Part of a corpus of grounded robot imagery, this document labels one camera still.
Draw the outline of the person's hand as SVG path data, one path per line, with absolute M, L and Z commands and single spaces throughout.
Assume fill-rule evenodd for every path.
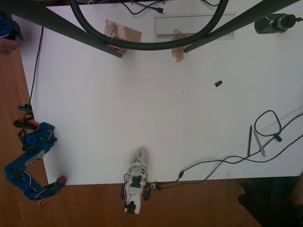
M 10 40 L 3 37 L 0 38 L 0 54 L 10 55 L 10 53 L 20 47 L 21 39 L 17 36 L 16 39 Z

